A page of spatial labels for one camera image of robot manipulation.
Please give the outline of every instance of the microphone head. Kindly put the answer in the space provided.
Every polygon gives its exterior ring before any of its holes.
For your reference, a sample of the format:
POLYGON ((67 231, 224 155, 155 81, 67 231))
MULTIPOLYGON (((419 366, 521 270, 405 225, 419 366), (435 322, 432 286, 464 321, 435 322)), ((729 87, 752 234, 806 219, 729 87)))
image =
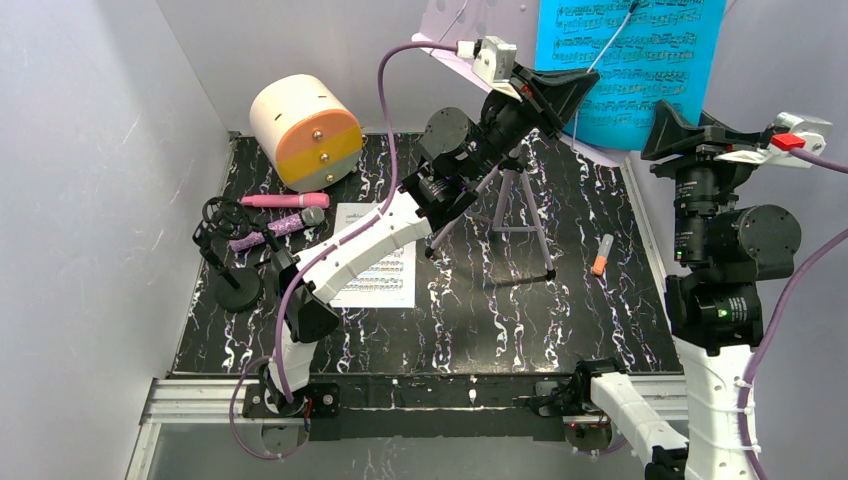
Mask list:
POLYGON ((324 221, 324 210, 321 207, 307 207, 300 211, 300 218, 307 227, 314 227, 324 221))

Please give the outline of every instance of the purple glitter microphone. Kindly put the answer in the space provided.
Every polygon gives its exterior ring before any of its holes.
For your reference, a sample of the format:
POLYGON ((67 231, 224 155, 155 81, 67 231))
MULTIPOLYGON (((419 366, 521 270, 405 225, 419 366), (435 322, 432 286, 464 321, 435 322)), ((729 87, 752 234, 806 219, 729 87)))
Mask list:
MULTIPOLYGON (((302 230, 306 227, 320 225, 324 221, 324 211, 321 207, 304 208, 300 213, 281 218, 276 222, 268 224, 268 229, 274 232, 275 237, 302 230)), ((253 232, 240 240, 230 240, 230 248, 234 252, 247 250, 250 247, 265 243, 265 237, 259 232, 253 232)))

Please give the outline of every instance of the tripod leg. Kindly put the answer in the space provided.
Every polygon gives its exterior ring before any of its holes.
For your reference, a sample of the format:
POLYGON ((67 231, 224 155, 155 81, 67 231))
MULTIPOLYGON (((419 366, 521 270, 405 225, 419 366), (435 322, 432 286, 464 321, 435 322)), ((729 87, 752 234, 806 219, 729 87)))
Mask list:
POLYGON ((524 198, 527 199, 527 207, 530 216, 533 217, 533 225, 536 227, 536 236, 539 238, 539 246, 542 248, 542 256, 545 257, 545 268, 548 274, 545 278, 553 280, 556 277, 554 262, 551 260, 551 252, 548 251, 548 240, 545 238, 545 230, 542 228, 542 219, 539 218, 539 210, 536 207, 536 199, 533 198, 533 190, 530 189, 530 176, 527 172, 521 174, 521 185, 524 187, 524 198))
MULTIPOLYGON (((483 190, 485 190, 486 187, 490 183, 492 183, 492 181, 495 179, 495 176, 498 174, 498 172, 500 172, 498 167, 493 168, 492 171, 489 172, 488 175, 486 175, 486 178, 484 178, 480 182, 480 184, 477 185, 477 188, 475 188, 474 191, 477 192, 478 194, 483 193, 483 190)), ((445 225, 444 228, 442 228, 442 231, 439 232, 438 235, 436 235, 436 238, 434 238, 432 242, 430 242, 430 246, 424 249, 424 256, 425 257, 431 258, 433 256, 433 253, 435 253, 436 249, 439 248, 439 245, 441 245, 441 243, 443 241, 445 241, 445 238, 447 238, 448 233, 450 233, 451 229, 453 229, 454 225, 456 225, 456 222, 458 222, 460 218, 462 218, 462 215, 454 218, 447 225, 445 225)))
POLYGON ((498 204, 495 207, 495 218, 492 220, 492 230, 498 231, 498 228, 503 227, 503 216, 506 212, 506 202, 509 199, 509 191, 512 190, 512 183, 515 181, 514 170, 504 170, 503 181, 501 182, 501 191, 498 193, 498 204))

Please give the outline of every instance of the microphone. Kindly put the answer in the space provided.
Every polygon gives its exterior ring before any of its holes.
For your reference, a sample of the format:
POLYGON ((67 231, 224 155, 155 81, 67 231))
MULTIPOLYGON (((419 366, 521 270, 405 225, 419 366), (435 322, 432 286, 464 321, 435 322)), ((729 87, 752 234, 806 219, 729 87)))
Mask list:
POLYGON ((248 195, 241 199, 245 207, 260 208, 306 208, 330 207, 330 196, 326 193, 304 193, 302 195, 248 195))
MULTIPOLYGON (((269 223, 268 229, 274 233, 275 237, 280 237, 287 233, 303 230, 306 227, 320 225, 323 221, 324 211, 321 210, 320 207, 309 207, 301 210, 300 213, 295 213, 294 215, 281 218, 276 222, 269 223)), ((230 248, 234 252, 240 252, 263 243, 265 243, 265 237, 259 232, 252 232, 250 235, 242 239, 230 240, 230 248)))

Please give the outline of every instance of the small vial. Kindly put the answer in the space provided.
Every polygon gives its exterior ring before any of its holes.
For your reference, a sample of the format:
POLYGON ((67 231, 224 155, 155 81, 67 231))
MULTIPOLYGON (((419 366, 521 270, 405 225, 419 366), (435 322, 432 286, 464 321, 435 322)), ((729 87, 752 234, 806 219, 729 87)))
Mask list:
POLYGON ((601 239, 601 246, 598 249, 598 256, 595 257, 595 263, 592 265, 592 274, 600 277, 604 274, 604 268, 607 266, 607 257, 612 249, 612 235, 607 233, 601 239))

